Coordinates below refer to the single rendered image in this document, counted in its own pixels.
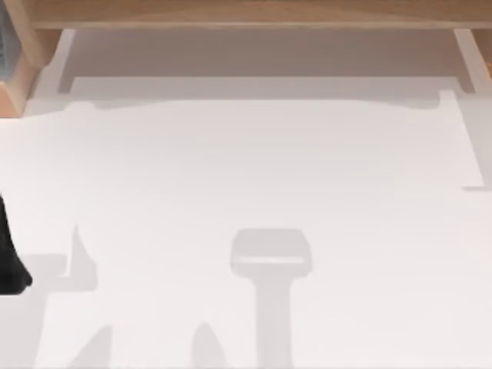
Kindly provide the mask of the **wooden cupboard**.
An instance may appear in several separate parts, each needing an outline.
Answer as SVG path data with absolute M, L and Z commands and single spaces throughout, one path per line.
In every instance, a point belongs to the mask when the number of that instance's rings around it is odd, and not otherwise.
M 5 0 L 47 65 L 64 32 L 83 75 L 387 75 L 389 55 L 445 76 L 468 32 L 492 77 L 492 0 Z

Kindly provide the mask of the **pale wooden drawer front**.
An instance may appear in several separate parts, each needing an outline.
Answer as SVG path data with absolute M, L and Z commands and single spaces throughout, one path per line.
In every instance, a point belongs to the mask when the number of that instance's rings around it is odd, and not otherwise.
M 0 0 L 0 118 L 22 115 L 46 62 L 41 34 L 32 24 L 35 5 L 36 0 Z

